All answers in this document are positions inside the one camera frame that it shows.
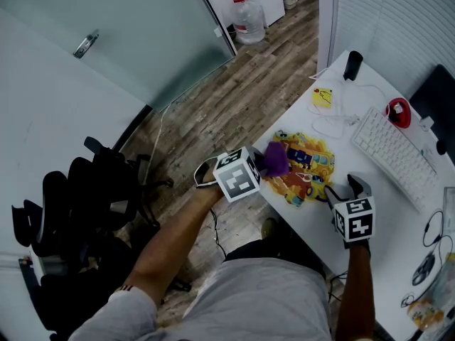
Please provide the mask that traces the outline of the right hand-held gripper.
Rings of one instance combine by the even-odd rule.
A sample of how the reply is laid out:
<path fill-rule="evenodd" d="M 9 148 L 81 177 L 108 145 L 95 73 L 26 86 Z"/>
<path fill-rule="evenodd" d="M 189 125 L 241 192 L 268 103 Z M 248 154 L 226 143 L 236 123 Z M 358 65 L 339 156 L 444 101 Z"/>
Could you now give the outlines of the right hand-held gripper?
<path fill-rule="evenodd" d="M 328 206 L 332 209 L 333 225 L 343 238 L 345 249 L 361 245 L 369 249 L 369 239 L 375 235 L 375 199 L 371 187 L 359 176 L 349 173 L 348 183 L 355 199 L 337 195 L 330 185 L 324 186 Z"/>

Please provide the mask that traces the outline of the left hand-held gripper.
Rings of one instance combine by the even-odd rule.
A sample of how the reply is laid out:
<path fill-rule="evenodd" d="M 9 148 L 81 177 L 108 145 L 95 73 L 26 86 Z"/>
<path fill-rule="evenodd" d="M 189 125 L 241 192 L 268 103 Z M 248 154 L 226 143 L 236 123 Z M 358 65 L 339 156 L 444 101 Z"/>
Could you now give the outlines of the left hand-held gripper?
<path fill-rule="evenodd" d="M 202 162 L 193 174 L 198 189 L 219 186 L 229 202 L 259 192 L 261 177 L 268 174 L 262 154 L 253 146 L 243 146 L 230 153 L 215 153 Z"/>

